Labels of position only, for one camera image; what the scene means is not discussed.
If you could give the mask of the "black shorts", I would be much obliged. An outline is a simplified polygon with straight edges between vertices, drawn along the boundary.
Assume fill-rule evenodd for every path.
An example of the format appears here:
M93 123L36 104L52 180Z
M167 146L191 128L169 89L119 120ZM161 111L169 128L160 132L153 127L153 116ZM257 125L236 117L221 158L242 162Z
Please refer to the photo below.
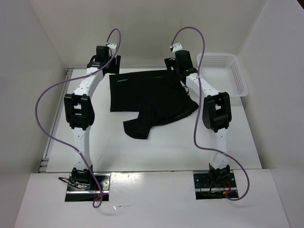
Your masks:
M141 71L109 76L111 112L137 112L123 122L131 138L146 140L155 126L171 124L198 109L179 78L168 70Z

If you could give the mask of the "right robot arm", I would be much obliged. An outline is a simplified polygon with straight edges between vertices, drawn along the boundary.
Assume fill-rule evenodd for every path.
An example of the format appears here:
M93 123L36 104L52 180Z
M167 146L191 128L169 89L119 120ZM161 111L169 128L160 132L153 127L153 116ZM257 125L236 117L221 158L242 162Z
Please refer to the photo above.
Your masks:
M227 152L227 131L232 120L230 97L220 92L199 76L192 64L190 52L171 47L172 57L165 59L166 67L198 96L199 118L208 129L213 153L209 162L208 180L210 187L218 187L230 174Z

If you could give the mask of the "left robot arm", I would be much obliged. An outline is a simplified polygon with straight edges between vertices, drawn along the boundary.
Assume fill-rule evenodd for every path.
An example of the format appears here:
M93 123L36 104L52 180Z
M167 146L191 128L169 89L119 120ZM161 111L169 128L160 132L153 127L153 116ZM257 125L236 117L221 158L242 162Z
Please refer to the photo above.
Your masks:
M85 190L95 185L95 178L90 172L93 165L90 158L89 134L95 120L91 97L105 74L119 73L121 57L115 56L117 51L116 43L107 42L105 46L97 46L96 55L87 65L86 77L74 92L64 96L66 121L72 129L74 146L79 153L71 172L70 182Z

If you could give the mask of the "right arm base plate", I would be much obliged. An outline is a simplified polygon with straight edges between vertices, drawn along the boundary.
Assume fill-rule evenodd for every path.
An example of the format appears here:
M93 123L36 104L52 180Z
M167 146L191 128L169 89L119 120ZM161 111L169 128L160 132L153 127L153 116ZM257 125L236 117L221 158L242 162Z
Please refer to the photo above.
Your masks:
M232 171L225 180L219 182L213 182L208 171L195 171L193 179L196 200L224 199L226 194L229 198L238 198L237 185Z

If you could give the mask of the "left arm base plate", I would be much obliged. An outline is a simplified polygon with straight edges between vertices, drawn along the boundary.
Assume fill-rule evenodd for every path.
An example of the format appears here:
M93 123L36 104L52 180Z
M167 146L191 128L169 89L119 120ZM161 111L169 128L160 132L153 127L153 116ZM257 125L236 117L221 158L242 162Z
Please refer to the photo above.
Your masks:
M103 201L109 201L110 190L110 173L95 173L103 190ZM93 202L100 194L97 184L93 181L93 185L75 183L72 184L70 178L64 178L67 182L65 202Z

